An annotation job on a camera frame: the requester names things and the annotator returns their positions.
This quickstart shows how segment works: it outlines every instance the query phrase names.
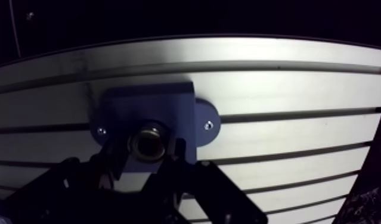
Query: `slatwall panel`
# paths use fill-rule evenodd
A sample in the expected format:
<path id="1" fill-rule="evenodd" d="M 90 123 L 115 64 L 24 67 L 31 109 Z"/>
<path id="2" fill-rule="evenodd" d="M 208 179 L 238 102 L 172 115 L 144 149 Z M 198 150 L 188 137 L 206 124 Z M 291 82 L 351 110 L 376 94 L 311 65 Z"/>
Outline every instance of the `slatwall panel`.
<path id="1" fill-rule="evenodd" d="M 331 223 L 381 118 L 381 50 L 270 38 L 137 42 L 0 68 L 0 199 L 67 157 L 100 150 L 91 102 L 109 88 L 191 80 L 222 118 L 197 149 L 268 213 L 270 223 Z M 149 173 L 124 173 L 139 191 Z M 190 195 L 180 212 L 208 219 Z"/>
<path id="2" fill-rule="evenodd" d="M 213 103 L 222 116 L 381 107 L 381 75 L 373 74 L 237 71 L 150 75 L 89 84 L 97 101 L 113 87 L 183 80 L 192 80 L 196 95 Z M 86 123 L 86 87 L 79 82 L 2 94 L 0 127 Z M 19 110 L 12 110 L 11 105 Z"/>
<path id="3" fill-rule="evenodd" d="M 345 199 L 339 199 L 336 201 L 322 203 L 322 204 L 307 207 L 307 208 L 284 211 L 284 212 L 276 213 L 276 214 L 269 214 L 268 223 L 269 224 L 284 224 L 284 223 L 297 224 L 297 223 L 309 222 L 315 219 L 320 219 L 326 216 L 330 216 L 333 213 L 336 213 L 340 209 L 344 201 Z"/>
<path id="4" fill-rule="evenodd" d="M 256 203 L 264 212 L 297 207 L 301 204 L 310 204 L 324 201 L 328 198 L 336 198 L 347 195 L 356 180 L 356 175 L 340 178 L 322 183 L 299 186 L 248 194 L 247 196 Z M 179 211 L 187 219 L 207 219 L 206 214 L 195 199 L 183 200 Z"/>
<path id="5" fill-rule="evenodd" d="M 95 71 L 105 69 L 214 61 L 226 64 L 250 61 L 257 65 L 263 63 L 264 67 L 273 61 L 275 67 L 286 65 L 286 62 L 299 63 L 298 67 L 313 63 L 313 68 L 331 64 L 337 70 L 350 69 L 350 66 L 367 70 L 367 67 L 381 68 L 381 50 L 278 38 L 194 38 L 138 42 L 72 51 L 1 67 L 0 86 L 83 72 L 94 76 L 97 75 Z M 127 70 L 117 72 L 122 75 Z M 110 74 L 103 71 L 100 75 L 105 76 L 106 73 Z"/>
<path id="6" fill-rule="evenodd" d="M 328 218 L 316 222 L 309 222 L 309 224 L 332 224 L 332 222 L 335 220 L 335 218 Z M 211 224 L 211 222 L 195 222 L 197 224 Z"/>

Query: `dark background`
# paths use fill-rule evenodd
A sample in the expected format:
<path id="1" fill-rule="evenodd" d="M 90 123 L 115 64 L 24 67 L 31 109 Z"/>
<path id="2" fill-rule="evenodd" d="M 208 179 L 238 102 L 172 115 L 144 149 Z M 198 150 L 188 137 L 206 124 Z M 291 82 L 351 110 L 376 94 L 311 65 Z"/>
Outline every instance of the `dark background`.
<path id="1" fill-rule="evenodd" d="M 381 48 L 381 1 L 11 0 L 22 58 L 167 35 L 264 35 Z M 34 16 L 27 19 L 27 14 Z M 19 59 L 0 0 L 0 64 Z"/>

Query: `screw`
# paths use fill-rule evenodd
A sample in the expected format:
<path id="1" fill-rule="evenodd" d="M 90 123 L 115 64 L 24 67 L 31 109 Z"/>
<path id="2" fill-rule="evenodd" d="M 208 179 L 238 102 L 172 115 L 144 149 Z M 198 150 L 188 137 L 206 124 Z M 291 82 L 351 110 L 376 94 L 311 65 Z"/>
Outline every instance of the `screw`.
<path id="1" fill-rule="evenodd" d="M 26 13 L 26 20 L 32 21 L 33 16 L 35 16 L 35 14 L 33 12 Z"/>
<path id="2" fill-rule="evenodd" d="M 97 129 L 97 133 L 98 133 L 98 135 L 105 135 L 105 134 L 107 134 L 107 130 L 103 127 L 99 127 Z"/>
<path id="3" fill-rule="evenodd" d="M 214 127 L 214 124 L 211 121 L 208 121 L 204 124 L 204 130 L 211 130 Z"/>

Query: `horizontal groove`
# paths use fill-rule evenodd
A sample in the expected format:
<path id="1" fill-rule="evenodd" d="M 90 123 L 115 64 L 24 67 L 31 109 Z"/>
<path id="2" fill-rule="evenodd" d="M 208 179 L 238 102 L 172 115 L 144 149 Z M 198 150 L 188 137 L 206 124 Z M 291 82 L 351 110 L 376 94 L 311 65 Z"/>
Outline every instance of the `horizontal groove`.
<path id="1" fill-rule="evenodd" d="M 319 222 L 319 221 L 324 221 L 326 219 L 331 219 L 331 218 L 334 218 L 335 216 L 336 216 L 336 214 L 334 214 L 332 216 L 327 216 L 327 217 L 324 217 L 324 218 L 321 218 L 321 219 L 315 219 L 315 220 L 312 220 L 312 221 L 309 221 L 309 222 L 300 223 L 300 224 L 311 224 L 311 223 L 315 223 L 315 222 Z"/>
<path id="2" fill-rule="evenodd" d="M 152 64 L 144 66 L 127 66 L 114 69 L 97 70 L 85 73 L 71 73 L 61 76 L 46 77 L 41 79 L 23 81 L 0 86 L 0 94 L 7 92 L 22 91 L 25 89 L 40 88 L 45 86 L 68 84 L 73 82 L 86 82 L 99 79 L 109 79 L 115 77 L 146 76 L 155 74 L 174 74 L 190 72 L 209 71 L 328 71 L 328 72 L 349 72 L 381 74 L 373 72 L 374 67 L 333 64 L 333 63 L 312 63 L 300 61 L 208 61 L 208 62 L 186 62 L 186 63 L 166 63 Z"/>
<path id="3" fill-rule="evenodd" d="M 281 212 L 291 211 L 291 210 L 296 210 L 296 209 L 304 209 L 304 208 L 307 208 L 307 207 L 317 206 L 319 204 L 324 204 L 324 203 L 328 203 L 328 202 L 331 202 L 331 201 L 336 201 L 336 200 L 339 200 L 339 199 L 342 199 L 342 198 L 346 198 L 346 196 L 347 195 L 342 195 L 342 196 L 338 196 L 338 197 L 335 197 L 335 198 L 326 199 L 326 200 L 323 200 L 323 201 L 317 201 L 317 202 L 314 202 L 314 203 L 303 204 L 301 206 L 294 206 L 294 207 L 289 207 L 289 208 L 286 208 L 286 209 L 267 211 L 267 212 L 265 212 L 265 214 L 275 214 L 275 213 L 281 213 Z"/>
<path id="4" fill-rule="evenodd" d="M 302 206 L 290 207 L 290 208 L 276 210 L 276 211 L 268 211 L 268 212 L 264 212 L 264 213 L 266 215 L 270 215 L 270 214 L 275 214 L 275 213 L 282 213 L 282 212 L 286 212 L 286 211 L 292 211 L 292 210 L 296 210 L 296 209 L 304 209 L 304 208 L 307 208 L 307 207 L 317 206 L 319 204 L 324 204 L 324 203 L 328 203 L 328 202 L 331 202 L 331 201 L 336 201 L 336 200 L 339 200 L 339 199 L 342 199 L 342 198 L 345 198 L 345 197 L 346 197 L 346 195 L 343 195 L 343 196 L 336 197 L 336 198 L 331 198 L 331 199 L 328 199 L 328 200 L 318 201 L 318 202 L 310 203 L 310 204 L 304 204 Z M 334 216 L 335 215 L 327 216 L 327 217 L 324 217 L 324 218 L 321 218 L 321 219 L 316 219 L 316 220 L 312 220 L 312 221 L 309 221 L 309 222 L 305 222 L 303 224 L 319 222 L 319 221 L 322 221 L 322 220 L 325 220 L 325 219 L 332 218 Z M 192 222 L 192 223 L 198 223 L 198 222 L 209 222 L 210 220 L 209 219 L 191 219 L 189 221 Z"/>
<path id="5" fill-rule="evenodd" d="M 353 41 L 341 41 L 337 39 L 328 39 L 328 38 L 316 38 L 312 36 L 296 36 L 296 35 L 278 35 L 278 34 L 245 34 L 245 33 L 220 33 L 217 35 L 211 35 L 211 34 L 186 34 L 186 35 L 163 35 L 163 36 L 152 36 L 152 37 L 143 37 L 143 38 L 133 38 L 133 39 L 125 39 L 125 40 L 119 40 L 119 41 L 108 41 L 108 42 L 102 42 L 102 43 L 93 43 L 90 45 L 83 45 L 83 46 L 76 46 L 71 48 L 66 48 L 58 51 L 51 51 L 39 55 L 24 57 L 24 58 L 18 58 L 16 60 L 9 61 L 7 63 L 0 64 L 0 67 L 9 66 L 12 64 L 29 61 L 32 59 L 37 59 L 41 57 L 47 57 L 52 56 L 55 54 L 61 54 L 66 52 L 72 52 L 72 51 L 80 51 L 80 50 L 86 50 L 89 48 L 98 48 L 102 46 L 110 46 L 110 45 L 120 45 L 125 43 L 136 43 L 136 42 L 146 42 L 146 41 L 163 41 L 168 39 L 192 39 L 192 38 L 280 38 L 280 39 L 296 39 L 301 41 L 319 41 L 319 42 L 327 42 L 327 43 L 339 43 L 344 45 L 354 45 L 354 46 L 361 46 L 365 48 L 375 48 L 375 49 L 381 49 L 381 46 L 377 45 L 371 45 L 367 43 L 358 43 Z"/>
<path id="6" fill-rule="evenodd" d="M 309 181 L 302 181 L 302 182 L 296 182 L 296 183 L 288 183 L 284 185 L 277 185 L 277 186 L 269 186 L 266 188 L 255 188 L 255 189 L 247 189 L 244 190 L 243 192 L 245 194 L 255 194 L 255 193 L 262 193 L 262 192 L 267 192 L 267 191 L 278 191 L 278 190 L 283 190 L 287 188 L 296 188 L 299 186 L 305 186 L 305 185 L 310 185 L 310 184 L 315 184 L 315 183 L 322 183 L 325 181 L 333 181 L 335 179 L 340 179 L 340 178 L 346 178 L 348 176 L 353 176 L 357 175 L 359 171 L 354 171 L 354 172 L 349 172 L 349 173 L 343 173 L 339 175 L 334 175 L 334 176 L 328 176 L 326 178 L 319 178 L 319 179 L 313 179 Z M 183 196 L 182 199 L 194 199 L 193 195 L 186 194 Z"/>
<path id="7" fill-rule="evenodd" d="M 14 133 L 38 133 L 38 132 L 72 132 L 80 130 L 89 130 L 89 124 L 69 124 L 69 125 L 43 125 L 29 127 L 6 127 L 0 128 L 1 134 Z"/>
<path id="8" fill-rule="evenodd" d="M 340 109 L 340 110 L 318 110 L 318 111 L 295 111 L 262 114 L 240 114 L 221 116 L 222 123 L 244 123 L 244 122 L 267 122 L 273 120 L 310 119 L 319 117 L 336 117 L 380 113 L 381 107 Z"/>
<path id="9" fill-rule="evenodd" d="M 366 147 L 370 145 L 371 145 L 371 142 L 360 142 L 360 143 L 350 144 L 350 145 L 341 145 L 336 147 L 319 148 L 314 150 L 298 151 L 298 152 L 291 152 L 291 153 L 281 153 L 281 154 L 273 154 L 273 155 L 257 155 L 257 156 L 239 157 L 239 158 L 220 158 L 220 159 L 209 160 L 209 161 L 212 161 L 217 165 L 256 163 L 256 162 L 262 162 L 262 161 L 283 160 L 287 158 L 304 157 L 309 155 L 335 153 L 339 151 L 362 148 L 362 147 Z"/>
<path id="10" fill-rule="evenodd" d="M 236 114 L 221 116 L 222 124 L 246 123 L 246 122 L 267 122 L 275 120 L 311 119 L 320 117 L 336 117 L 381 113 L 381 107 L 341 109 L 341 110 L 320 110 L 320 111 L 297 111 L 280 113 L 261 113 L 261 114 Z M 3 127 L 0 134 L 12 133 L 38 133 L 38 132 L 69 132 L 89 130 L 88 123 L 65 124 L 65 125 L 43 125 L 28 127 Z"/>

